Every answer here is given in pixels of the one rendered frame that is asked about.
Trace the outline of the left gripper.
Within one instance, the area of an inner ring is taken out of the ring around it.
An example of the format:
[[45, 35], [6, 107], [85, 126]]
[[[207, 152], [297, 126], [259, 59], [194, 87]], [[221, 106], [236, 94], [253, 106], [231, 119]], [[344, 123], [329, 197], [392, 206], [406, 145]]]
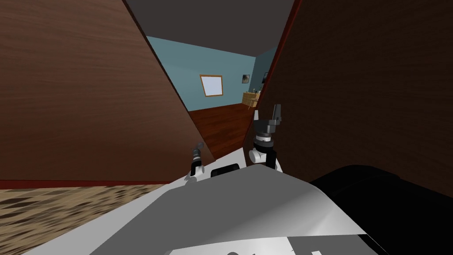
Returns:
[[192, 150], [192, 160], [194, 162], [201, 161], [201, 149], [203, 148], [204, 143], [200, 142], [195, 145], [195, 148]]

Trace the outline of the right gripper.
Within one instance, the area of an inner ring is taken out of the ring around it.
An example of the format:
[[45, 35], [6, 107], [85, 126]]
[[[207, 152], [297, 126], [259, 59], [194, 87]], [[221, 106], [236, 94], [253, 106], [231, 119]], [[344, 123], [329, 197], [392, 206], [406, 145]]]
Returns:
[[276, 104], [273, 107], [272, 120], [259, 120], [258, 110], [254, 111], [253, 115], [253, 128], [257, 134], [271, 134], [275, 133], [276, 126], [281, 122], [281, 104]]

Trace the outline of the light wooden side table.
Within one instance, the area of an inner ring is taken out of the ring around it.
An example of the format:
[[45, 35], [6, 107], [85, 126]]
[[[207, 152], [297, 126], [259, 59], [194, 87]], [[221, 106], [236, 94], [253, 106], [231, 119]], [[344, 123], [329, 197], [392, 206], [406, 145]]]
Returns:
[[242, 96], [242, 104], [247, 105], [249, 108], [255, 108], [257, 106], [260, 97], [260, 91], [253, 93], [244, 92]]

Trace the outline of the wooden framed window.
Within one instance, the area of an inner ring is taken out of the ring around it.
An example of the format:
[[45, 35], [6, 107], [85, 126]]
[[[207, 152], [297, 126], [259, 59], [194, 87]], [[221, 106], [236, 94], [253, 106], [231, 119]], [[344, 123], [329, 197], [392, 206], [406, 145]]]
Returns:
[[223, 77], [221, 75], [200, 75], [205, 97], [223, 95]]

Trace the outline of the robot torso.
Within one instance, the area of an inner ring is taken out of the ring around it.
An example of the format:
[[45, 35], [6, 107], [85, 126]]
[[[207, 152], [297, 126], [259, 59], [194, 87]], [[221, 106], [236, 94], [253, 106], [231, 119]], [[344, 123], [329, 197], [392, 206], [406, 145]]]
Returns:
[[389, 255], [314, 185], [236, 150], [24, 255]]

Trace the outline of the dark brown door leaf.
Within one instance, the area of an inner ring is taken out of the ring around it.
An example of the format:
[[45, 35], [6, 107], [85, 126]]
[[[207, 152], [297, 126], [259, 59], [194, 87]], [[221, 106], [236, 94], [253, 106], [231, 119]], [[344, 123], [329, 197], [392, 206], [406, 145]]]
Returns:
[[453, 197], [453, 0], [295, 0], [258, 110], [283, 172], [368, 165]]

